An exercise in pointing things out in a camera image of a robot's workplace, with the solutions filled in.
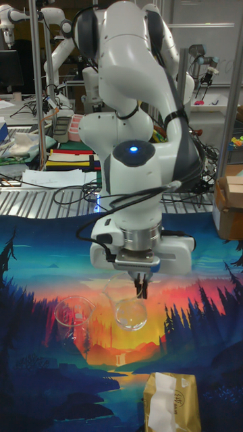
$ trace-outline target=tissue box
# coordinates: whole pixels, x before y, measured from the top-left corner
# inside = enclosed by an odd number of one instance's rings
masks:
[[[241,182],[241,177],[222,177],[215,184],[213,221],[219,237],[224,240],[243,240],[243,186]]]
[[[198,394],[194,375],[166,373],[176,378],[174,412],[176,429],[185,432],[201,432]],[[155,432],[148,426],[152,396],[156,392],[155,373],[151,373],[144,389],[145,432]]]
[[[4,117],[0,117],[0,141],[4,141],[8,138],[7,124]]]

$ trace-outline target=blue indicator light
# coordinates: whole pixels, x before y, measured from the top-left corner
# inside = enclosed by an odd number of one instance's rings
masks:
[[[131,153],[136,153],[137,151],[138,151],[138,147],[135,147],[135,146],[130,147],[130,152]]]

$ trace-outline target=black cable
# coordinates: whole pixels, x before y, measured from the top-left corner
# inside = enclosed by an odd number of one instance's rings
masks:
[[[45,23],[45,26],[48,28],[49,32],[51,33],[52,38],[55,40],[55,36],[54,36],[54,34],[52,33],[51,29],[47,26],[47,22],[46,22],[46,20],[45,20],[44,14],[43,14],[43,21],[44,21],[44,23]]]
[[[76,237],[77,237],[77,239],[79,239],[79,240],[83,240],[83,241],[86,241],[86,242],[90,242],[90,243],[99,244],[101,247],[103,247],[103,248],[105,249],[106,256],[107,256],[107,261],[108,261],[108,262],[113,262],[113,261],[115,260],[115,256],[112,255],[112,253],[111,253],[110,249],[107,247],[107,245],[105,245],[104,243],[98,242],[97,240],[95,240],[95,239],[93,239],[93,238],[82,237],[82,236],[80,236],[80,233],[81,233],[81,232],[82,232],[86,227],[88,227],[89,225],[91,225],[91,224],[94,223],[94,222],[97,222],[99,219],[101,219],[101,218],[103,218],[103,217],[106,217],[106,216],[112,215],[112,214],[116,213],[117,211],[124,210],[124,209],[126,209],[126,208],[128,208],[128,207],[131,207],[132,205],[139,204],[139,203],[142,203],[143,201],[146,201],[146,200],[148,200],[148,199],[153,198],[154,196],[160,194],[160,193],[161,193],[161,189],[164,189],[164,188],[165,188],[165,186],[164,186],[164,187],[161,187],[161,188],[153,188],[153,189],[149,189],[149,190],[151,190],[151,191],[153,190],[153,192],[147,194],[146,196],[142,196],[141,198],[139,198],[139,199],[137,199],[137,200],[134,200],[134,201],[132,201],[132,202],[128,202],[128,203],[123,204],[123,205],[121,205],[121,206],[119,206],[119,207],[116,207],[115,209],[108,210],[105,214],[103,214],[103,215],[99,215],[97,218],[92,219],[91,221],[87,222],[85,225],[83,225],[82,227],[80,227],[80,228],[77,230],[77,232],[76,232]]]
[[[57,194],[59,194],[61,191],[66,190],[66,189],[81,189],[81,191],[83,192],[84,196],[82,196],[81,198],[77,199],[77,200],[73,200],[73,201],[68,201],[68,202],[61,202],[61,201],[57,201],[56,196]],[[98,189],[98,184],[95,183],[85,183],[84,185],[75,185],[75,186],[64,186],[63,188],[60,188],[58,190],[55,191],[54,195],[53,195],[53,201],[55,204],[58,205],[70,205],[70,204],[75,204],[75,203],[79,203],[82,200],[87,201],[88,203],[96,203],[96,205],[98,205],[102,210],[108,211],[107,209],[105,209],[102,205],[100,205],[96,200],[88,200],[87,196],[89,194],[95,193]]]
[[[15,182],[19,182],[19,183],[23,183],[23,184],[28,184],[28,185],[30,185],[30,186],[36,186],[37,188],[52,189],[52,190],[55,189],[55,188],[51,188],[50,186],[41,186],[41,185],[38,185],[38,184],[33,184],[33,183],[23,182],[23,180],[16,180],[14,177],[10,177],[10,175],[7,175],[7,174],[1,174],[1,173],[0,173],[0,176],[1,176],[2,178],[4,178],[4,177],[9,178],[10,180],[13,180],[13,181],[15,181]]]
[[[17,114],[32,114],[34,117],[36,116],[36,111],[35,111],[35,108],[32,108],[31,106],[30,106],[30,104],[33,104],[33,102],[31,102],[31,103],[25,103],[20,109],[18,109],[15,113],[13,113],[13,114],[11,114],[10,115],[10,117],[13,117],[13,116],[15,116],[15,115],[17,115]],[[27,111],[22,111],[24,108],[29,108],[29,110],[30,110],[30,113],[29,112],[27,112]]]

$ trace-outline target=cardboard box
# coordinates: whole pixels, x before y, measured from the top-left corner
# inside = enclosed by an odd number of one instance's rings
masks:
[[[223,240],[243,240],[243,208],[232,207],[226,196],[226,177],[215,184],[213,220]]]
[[[226,177],[225,193],[230,207],[243,208],[243,177]]]
[[[243,171],[243,164],[241,163],[234,163],[232,165],[226,166],[225,175],[227,176],[237,176],[241,171]]]

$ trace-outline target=red object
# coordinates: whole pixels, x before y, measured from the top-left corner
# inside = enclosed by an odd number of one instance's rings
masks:
[[[203,101],[196,101],[196,102],[194,103],[194,105],[204,105],[204,102],[203,102]]]
[[[61,150],[59,148],[54,148],[53,153],[65,153],[68,155],[94,155],[95,152],[92,150]]]

